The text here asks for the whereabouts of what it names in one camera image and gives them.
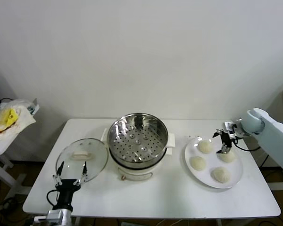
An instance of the white table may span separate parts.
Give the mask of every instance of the white table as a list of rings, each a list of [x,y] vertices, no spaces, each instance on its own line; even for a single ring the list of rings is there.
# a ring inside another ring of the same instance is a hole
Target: white table
[[[5,171],[7,167],[12,168],[13,164],[4,155],[4,152],[10,146],[10,144],[16,139],[17,136],[18,134],[12,135],[4,140],[0,140],[0,161],[4,163],[4,166],[2,168],[0,167],[0,180],[2,180],[5,184],[7,184],[11,188],[5,198],[12,197],[15,194],[29,194],[31,189],[31,187],[21,185],[26,177],[26,174],[21,173],[18,176],[17,180],[15,180],[11,175],[9,175]]]
[[[51,206],[46,193],[54,189],[52,175],[61,151],[88,137],[100,139],[112,119],[70,119],[48,156],[23,210],[46,214]],[[250,153],[236,149],[243,162],[241,181],[231,189],[215,189],[198,181],[183,161],[189,136],[212,136],[221,120],[163,120],[175,133],[176,148],[166,155],[162,168],[150,180],[121,181],[111,157],[105,169],[74,194],[73,216],[105,218],[258,218],[281,211]],[[241,140],[239,145],[246,148]]]

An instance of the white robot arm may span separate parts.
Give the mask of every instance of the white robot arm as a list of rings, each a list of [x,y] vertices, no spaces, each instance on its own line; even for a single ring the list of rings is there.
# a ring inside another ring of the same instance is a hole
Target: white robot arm
[[[260,147],[283,168],[283,124],[271,118],[262,109],[248,110],[237,122],[226,121],[225,128],[217,130],[214,136],[221,135],[223,146],[219,153],[227,153],[232,142],[237,145],[239,138],[252,136]]]

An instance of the dough ball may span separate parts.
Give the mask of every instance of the dough ball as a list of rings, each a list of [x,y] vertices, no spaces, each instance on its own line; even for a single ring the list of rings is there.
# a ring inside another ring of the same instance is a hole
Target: dough ball
[[[209,154],[213,150],[212,142],[201,140],[198,142],[198,149],[204,154]]]
[[[220,183],[226,183],[231,179],[231,173],[225,167],[217,167],[212,172],[213,177]]]
[[[219,159],[224,162],[230,163],[235,160],[236,155],[233,151],[229,152],[228,154],[218,154]]]
[[[191,158],[191,166],[197,171],[204,170],[206,165],[206,161],[200,156]]]

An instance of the white wall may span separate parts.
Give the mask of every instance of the white wall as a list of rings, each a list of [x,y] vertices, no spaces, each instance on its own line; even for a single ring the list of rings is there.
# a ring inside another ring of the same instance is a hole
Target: white wall
[[[229,119],[282,88],[283,0],[0,0],[0,95],[42,107],[14,159],[72,117]]]

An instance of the yellow package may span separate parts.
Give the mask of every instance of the yellow package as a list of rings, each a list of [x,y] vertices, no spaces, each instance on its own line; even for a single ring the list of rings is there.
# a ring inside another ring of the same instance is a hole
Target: yellow package
[[[17,112],[13,108],[3,111],[0,115],[0,133],[11,127],[18,117]]]

